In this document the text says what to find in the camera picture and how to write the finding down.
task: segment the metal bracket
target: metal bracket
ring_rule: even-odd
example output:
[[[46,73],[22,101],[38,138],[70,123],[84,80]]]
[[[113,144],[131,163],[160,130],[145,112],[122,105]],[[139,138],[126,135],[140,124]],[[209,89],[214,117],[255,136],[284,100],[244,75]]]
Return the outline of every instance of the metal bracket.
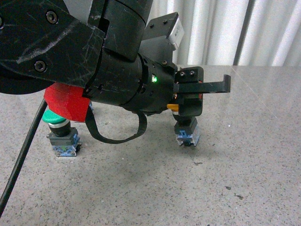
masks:
[[[225,74],[223,81],[205,83],[178,83],[174,84],[174,93],[230,93],[231,76]]]

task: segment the black cable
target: black cable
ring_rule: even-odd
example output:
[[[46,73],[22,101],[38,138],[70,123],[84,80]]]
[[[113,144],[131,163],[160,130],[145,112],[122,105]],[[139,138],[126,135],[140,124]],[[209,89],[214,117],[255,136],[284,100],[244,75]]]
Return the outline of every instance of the black cable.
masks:
[[[3,214],[3,211],[6,207],[6,204],[8,202],[8,199],[10,197],[11,192],[14,189],[15,183],[18,179],[19,173],[21,171],[21,168],[23,166],[23,163],[25,161],[25,158],[27,156],[28,150],[30,148],[30,145],[32,144],[33,137],[37,131],[37,128],[39,126],[39,123],[42,119],[43,113],[45,112],[47,107],[46,101],[43,99],[42,103],[40,104],[40,107],[36,113],[36,116],[34,117],[34,120],[32,122],[32,125],[29,128],[29,131],[27,133],[27,136],[25,138],[25,141],[23,143],[23,146],[21,148],[20,154],[17,158],[17,161],[15,163],[14,169],[11,172],[11,175],[9,177],[8,183],[6,184],[6,187],[4,189],[4,192],[0,199],[0,218]]]
[[[233,66],[237,66],[239,63],[240,55],[243,50],[243,45],[244,45],[245,38],[246,38],[246,33],[247,33],[247,30],[248,30],[248,27],[250,24],[254,4],[255,4],[255,0],[249,0],[248,6],[246,8],[246,15],[245,15],[243,27],[241,28],[241,33],[240,33],[240,37],[239,37],[239,41],[238,41],[238,45],[237,45],[237,49],[236,49],[236,53],[235,53],[235,57],[234,57]]]

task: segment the bolt head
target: bolt head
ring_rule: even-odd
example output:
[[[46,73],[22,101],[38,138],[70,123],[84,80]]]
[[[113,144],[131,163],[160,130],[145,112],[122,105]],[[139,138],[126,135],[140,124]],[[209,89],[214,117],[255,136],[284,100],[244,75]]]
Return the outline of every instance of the bolt head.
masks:
[[[46,71],[46,64],[44,61],[37,61],[35,64],[34,64],[34,69],[38,72],[44,72]]]
[[[51,24],[56,24],[57,20],[58,20],[57,15],[54,11],[48,11],[46,13],[46,18],[47,18],[48,22]]]

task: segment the green led light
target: green led light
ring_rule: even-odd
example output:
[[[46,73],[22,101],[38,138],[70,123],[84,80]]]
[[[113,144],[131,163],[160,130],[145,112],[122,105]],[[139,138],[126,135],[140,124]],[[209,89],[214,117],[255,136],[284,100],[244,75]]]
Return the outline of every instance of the green led light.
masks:
[[[151,76],[151,82],[157,82],[158,81],[158,78],[156,77],[155,74],[152,74]]]

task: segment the screw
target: screw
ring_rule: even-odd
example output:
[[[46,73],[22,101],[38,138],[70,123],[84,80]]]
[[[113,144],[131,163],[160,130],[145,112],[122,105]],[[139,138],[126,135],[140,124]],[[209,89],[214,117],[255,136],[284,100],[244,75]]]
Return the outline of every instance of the screw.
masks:
[[[145,93],[145,91],[146,91],[146,87],[145,87],[145,85],[142,85],[142,88],[141,88],[141,90],[140,90],[140,93],[143,94],[143,93]]]
[[[37,61],[35,64],[34,64],[34,69],[38,72],[44,72],[46,71],[46,64],[44,61]]]
[[[57,23],[57,15],[53,11],[48,11],[46,13],[46,18],[47,18],[48,22],[51,23],[51,24],[56,24]]]
[[[3,26],[3,19],[0,17],[0,28]]]

